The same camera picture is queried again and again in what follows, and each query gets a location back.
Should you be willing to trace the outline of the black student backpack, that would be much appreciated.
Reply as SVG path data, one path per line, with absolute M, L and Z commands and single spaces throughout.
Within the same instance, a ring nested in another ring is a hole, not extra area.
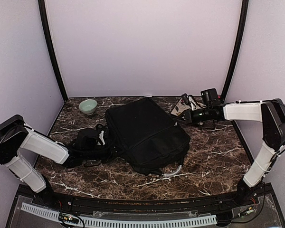
M 111 107 L 105 112 L 116 156 L 140 174 L 178 174 L 190 147 L 190 136 L 151 98 Z

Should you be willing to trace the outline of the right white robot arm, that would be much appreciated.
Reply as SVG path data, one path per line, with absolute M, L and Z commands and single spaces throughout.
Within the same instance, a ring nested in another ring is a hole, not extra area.
M 285 152 L 285 104 L 281 99 L 235 101 L 223 103 L 216 89 L 201 92 L 204 105 L 188 94 L 181 102 L 189 108 L 181 115 L 186 124 L 205 121 L 249 121 L 262 124 L 262 144 L 249 170 L 237 184 L 233 202 L 243 206 L 251 199 L 253 189 L 271 171 L 278 157 Z

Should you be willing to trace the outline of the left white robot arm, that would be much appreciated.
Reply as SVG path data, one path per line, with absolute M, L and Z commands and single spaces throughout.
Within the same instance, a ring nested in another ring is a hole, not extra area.
M 33 168 L 21 150 L 34 152 L 70 169 L 84 163 L 110 160 L 114 143 L 108 127 L 98 124 L 95 128 L 80 129 L 77 137 L 64 145 L 36 131 L 16 114 L 0 124 L 0 164 L 39 193 L 39 200 L 47 207 L 54 207 L 57 195 L 50 191 L 46 178 Z

